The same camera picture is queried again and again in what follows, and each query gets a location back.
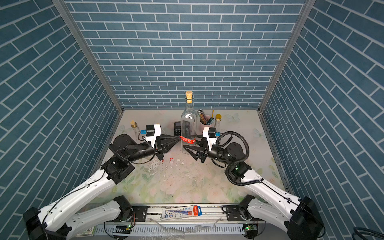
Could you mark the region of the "corked glass bottle red label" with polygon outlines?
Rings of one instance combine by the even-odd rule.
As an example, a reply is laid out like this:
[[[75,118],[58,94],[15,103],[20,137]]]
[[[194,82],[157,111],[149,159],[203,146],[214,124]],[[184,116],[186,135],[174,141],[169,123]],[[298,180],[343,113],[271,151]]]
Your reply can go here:
[[[182,153],[188,155],[185,147],[196,143],[198,114],[194,109],[194,96],[192,91],[186,92],[186,106],[181,115],[181,145]]]

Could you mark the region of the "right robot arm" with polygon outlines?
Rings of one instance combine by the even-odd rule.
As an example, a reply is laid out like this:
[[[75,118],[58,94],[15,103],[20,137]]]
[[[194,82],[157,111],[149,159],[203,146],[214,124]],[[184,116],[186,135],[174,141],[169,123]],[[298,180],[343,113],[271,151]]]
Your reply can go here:
[[[194,145],[184,145],[183,150],[196,161],[211,159],[225,170],[233,185],[244,187],[265,200],[258,203],[251,196],[245,197],[241,207],[245,219],[261,219],[287,233],[291,240],[317,240],[324,236],[326,227],[315,202],[309,197],[299,198],[273,185],[246,164],[250,146],[239,133],[217,133],[216,128],[205,128],[197,135]]]

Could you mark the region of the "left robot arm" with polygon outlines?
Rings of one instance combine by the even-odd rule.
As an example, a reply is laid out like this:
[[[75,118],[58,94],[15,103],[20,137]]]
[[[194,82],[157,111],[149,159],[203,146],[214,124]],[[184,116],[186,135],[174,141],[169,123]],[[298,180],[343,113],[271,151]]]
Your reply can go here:
[[[178,136],[159,135],[136,143],[129,135],[117,136],[109,145],[113,156],[91,177],[53,203],[41,209],[30,208],[23,214],[29,239],[69,240],[105,222],[134,225],[139,216],[124,196],[114,197],[110,202],[85,212],[80,210],[128,177],[140,159],[150,157],[162,161],[164,154],[180,140]]]

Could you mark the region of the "clear glass bottle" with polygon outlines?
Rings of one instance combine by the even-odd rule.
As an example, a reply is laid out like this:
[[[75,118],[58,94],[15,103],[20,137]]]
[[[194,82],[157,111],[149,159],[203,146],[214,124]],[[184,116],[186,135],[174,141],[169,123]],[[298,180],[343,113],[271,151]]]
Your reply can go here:
[[[135,136],[136,136],[136,139],[137,139],[138,141],[142,141],[142,139],[140,139],[140,137],[141,137],[141,130],[140,130],[140,128],[139,128],[137,122],[136,122],[136,121],[131,121],[131,127],[132,127],[132,129],[133,129],[133,131],[134,131],[134,134],[135,134]]]

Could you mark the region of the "tall gold-capped glass bottle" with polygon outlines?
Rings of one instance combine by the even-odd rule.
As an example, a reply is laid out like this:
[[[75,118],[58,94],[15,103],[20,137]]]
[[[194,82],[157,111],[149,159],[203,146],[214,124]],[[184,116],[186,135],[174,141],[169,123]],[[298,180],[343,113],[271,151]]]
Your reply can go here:
[[[222,120],[222,115],[216,114],[214,127],[216,128],[217,132],[221,132],[221,126],[220,126],[221,120]]]

